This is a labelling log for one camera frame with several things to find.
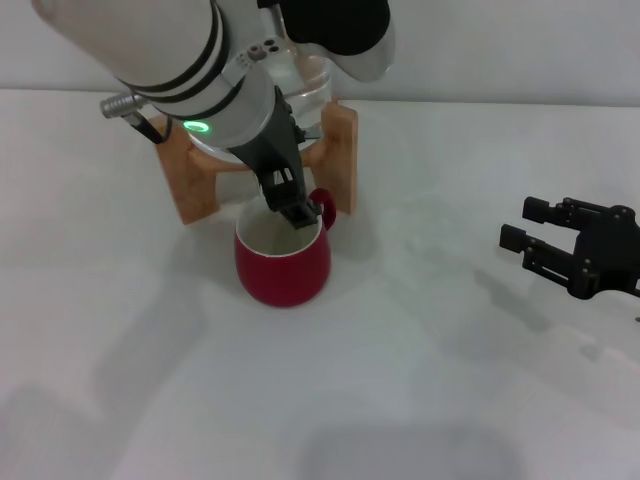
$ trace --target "green light ring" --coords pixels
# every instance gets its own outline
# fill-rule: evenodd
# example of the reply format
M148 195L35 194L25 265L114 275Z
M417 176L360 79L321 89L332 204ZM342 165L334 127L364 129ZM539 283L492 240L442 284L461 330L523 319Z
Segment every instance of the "green light ring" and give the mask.
M204 122L189 121L189 122L184 122L182 125L187 130L191 130L192 132L196 132L196 133L207 133L209 130L211 130L211 127Z

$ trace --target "black stripe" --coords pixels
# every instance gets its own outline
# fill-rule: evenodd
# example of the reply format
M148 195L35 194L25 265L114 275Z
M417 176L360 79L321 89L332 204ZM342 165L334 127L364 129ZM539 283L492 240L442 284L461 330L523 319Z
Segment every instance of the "black stripe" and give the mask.
M127 82L123 82L120 79L118 80L120 80L122 83L124 83L127 87L129 87L132 90L135 90L137 92L145 92L145 93L168 92L170 90L173 90L174 88L178 88L180 85L183 85L189 80L191 80L200 70L202 70L202 67L204 67L204 65L207 63L207 61L211 57L213 48L216 45L216 39L218 38L218 13L217 13L215 0L211 0L211 15L212 15L211 35L209 36L209 40L207 41L207 44L205 45L204 50L202 51L198 59L195 61L195 63L191 65L189 68L187 68L184 71L184 73L182 73L180 76L178 76L177 78L174 78L169 82L166 82L160 85L154 85L151 87L132 85Z
M231 42L229 41L228 29L224 28L224 26L225 24L223 19L222 46L220 49L220 55L218 55L218 58L213 64L213 67L211 67L211 70L209 70L209 73L202 77L202 79L198 83L196 83L191 88L188 88L184 92L172 95L170 97L150 97L140 92L137 93L140 93L141 96L153 103L178 103L189 100L190 98L195 97L197 94L202 92L205 88L211 85L211 82L213 82L218 77L218 75L220 75L220 73L222 73L222 69L225 67L225 65L227 64L227 60L229 59Z
M157 110L160 113L164 113L165 115L172 117L176 120L179 120L181 122L203 120L205 118L213 117L216 113L220 113L222 110L227 108L231 102L233 102L233 100L238 96L238 93L240 93L240 89L242 88L243 83L244 83L244 78L240 80L240 82L238 82L238 84L235 87L233 87L233 89L227 94L227 96L224 97L222 101L217 103L215 107L210 108L209 110L205 110L202 113L198 113L197 115L180 116L180 115L173 115L171 113L163 112L159 108Z

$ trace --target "white tabletop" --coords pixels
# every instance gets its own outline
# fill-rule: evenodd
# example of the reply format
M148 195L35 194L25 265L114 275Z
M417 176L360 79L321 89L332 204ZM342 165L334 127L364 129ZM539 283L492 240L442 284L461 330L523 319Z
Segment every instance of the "white tabletop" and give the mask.
M640 479L640 303L497 248L571 249L528 195L640 208L640 110L348 102L359 211L274 310L103 97L0 92L1 480Z

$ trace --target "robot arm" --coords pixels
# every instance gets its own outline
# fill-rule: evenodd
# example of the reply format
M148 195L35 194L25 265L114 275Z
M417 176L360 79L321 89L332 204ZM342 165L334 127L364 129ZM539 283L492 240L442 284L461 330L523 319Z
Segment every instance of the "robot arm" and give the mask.
M271 210L315 223L298 144L305 138L261 62L288 48L331 59L361 81L393 61L388 0L32 0L53 28L132 94L103 105L161 141L137 114L150 103L199 142L226 149L258 177Z

